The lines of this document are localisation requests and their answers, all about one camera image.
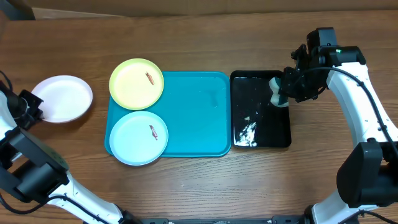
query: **black tray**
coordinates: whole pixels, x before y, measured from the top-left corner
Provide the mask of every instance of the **black tray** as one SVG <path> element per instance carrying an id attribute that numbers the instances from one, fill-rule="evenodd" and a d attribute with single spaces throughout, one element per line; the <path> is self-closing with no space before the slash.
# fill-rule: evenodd
<path id="1" fill-rule="evenodd" d="M 289 107 L 274 106 L 269 80 L 281 71 L 235 71 L 231 74 L 232 143 L 237 147 L 288 147 Z"/>

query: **small object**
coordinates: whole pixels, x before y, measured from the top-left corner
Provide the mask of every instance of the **small object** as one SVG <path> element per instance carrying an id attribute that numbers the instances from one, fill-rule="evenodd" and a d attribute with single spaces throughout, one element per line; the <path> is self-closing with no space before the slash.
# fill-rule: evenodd
<path id="1" fill-rule="evenodd" d="M 152 136 L 156 139 L 156 141 L 157 141 L 157 134 L 156 134 L 156 131 L 155 131 L 155 129 L 154 129 L 154 127 L 152 126 L 152 125 L 149 125 L 149 127 L 150 127 L 150 129 L 152 130 Z"/>
<path id="2" fill-rule="evenodd" d="M 159 67 L 141 58 L 121 63 L 109 79 L 109 91 L 113 100 L 129 110 L 152 106 L 160 98 L 163 87 L 164 79 Z"/>
<path id="3" fill-rule="evenodd" d="M 82 116 L 93 102 L 93 91 L 81 78 L 58 75 L 40 82 L 32 93 L 42 99 L 43 120 L 66 123 Z"/>
<path id="4" fill-rule="evenodd" d="M 149 73 L 146 73 L 146 75 L 150 81 L 150 84 L 155 85 L 155 82 L 154 82 L 154 79 L 152 78 L 152 76 Z"/>
<path id="5" fill-rule="evenodd" d="M 162 118 L 151 112 L 136 111 L 114 125 L 109 145 L 119 161 L 142 166 L 155 161 L 164 152 L 168 140 L 169 132 Z"/>

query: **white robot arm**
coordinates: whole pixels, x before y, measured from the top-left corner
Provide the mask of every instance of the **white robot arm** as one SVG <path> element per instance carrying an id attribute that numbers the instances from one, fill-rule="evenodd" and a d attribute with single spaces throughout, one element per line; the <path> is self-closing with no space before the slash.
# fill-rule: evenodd
<path id="1" fill-rule="evenodd" d="M 377 108 L 380 112 L 388 133 L 393 141 L 398 141 L 398 129 L 388 117 L 377 97 L 369 79 L 368 68 L 359 62 L 342 63 L 337 67 L 364 82 L 366 88 L 372 94 Z M 374 138 L 377 142 L 388 142 L 380 130 L 380 124 L 374 114 L 373 108 L 363 89 L 350 77 L 331 71 L 327 78 L 329 89 L 335 94 L 348 122 L 354 146 L 360 142 L 366 142 Z M 350 217 L 359 210 L 373 210 L 377 205 L 362 205 L 358 208 L 349 208 L 348 204 L 342 201 L 338 191 L 334 191 L 326 200 L 315 204 L 312 207 L 313 220 L 315 224 L 336 224 Z"/>
<path id="2" fill-rule="evenodd" d="M 105 202 L 84 188 L 72 177 L 66 162 L 55 151 L 18 127 L 11 111 L 18 117 L 21 116 L 18 111 L 35 114 L 37 110 L 28 111 L 28 103 L 35 101 L 18 102 L 15 99 L 19 97 L 1 82 L 0 90 L 0 188 L 23 202 L 36 200 L 41 204 L 63 208 L 90 224 L 141 223 L 127 211 Z M 29 161 L 12 174 L 9 173 L 7 169 L 21 154 L 27 156 Z M 2 197 L 0 202 L 13 212 L 29 213 L 14 210 Z"/>

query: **light blue plate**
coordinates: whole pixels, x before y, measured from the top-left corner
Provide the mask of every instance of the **light blue plate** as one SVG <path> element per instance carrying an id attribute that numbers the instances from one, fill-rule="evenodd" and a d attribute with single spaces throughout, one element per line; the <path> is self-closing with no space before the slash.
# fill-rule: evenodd
<path id="1" fill-rule="evenodd" d="M 142 166 L 160 157 L 168 140 L 162 118 L 148 111 L 136 111 L 123 116 L 113 126 L 109 145 L 119 161 Z"/>
<path id="2" fill-rule="evenodd" d="M 160 116 L 169 130 L 162 157 L 216 157 L 231 149 L 229 78 L 221 72 L 163 72 L 164 90 L 144 111 Z M 109 100 L 105 149 L 109 135 L 124 115 L 131 113 Z"/>

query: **white plate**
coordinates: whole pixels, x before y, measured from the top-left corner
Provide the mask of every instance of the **white plate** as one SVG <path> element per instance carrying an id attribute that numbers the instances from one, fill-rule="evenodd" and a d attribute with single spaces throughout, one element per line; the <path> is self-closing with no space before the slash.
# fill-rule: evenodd
<path id="1" fill-rule="evenodd" d="M 59 75 L 40 82 L 32 93 L 44 102 L 43 120 L 65 123 L 82 116 L 93 101 L 93 91 L 81 78 Z"/>
<path id="2" fill-rule="evenodd" d="M 122 117 L 109 137 L 113 155 L 131 166 L 155 161 L 166 148 L 169 132 L 166 124 L 154 113 L 132 112 Z"/>

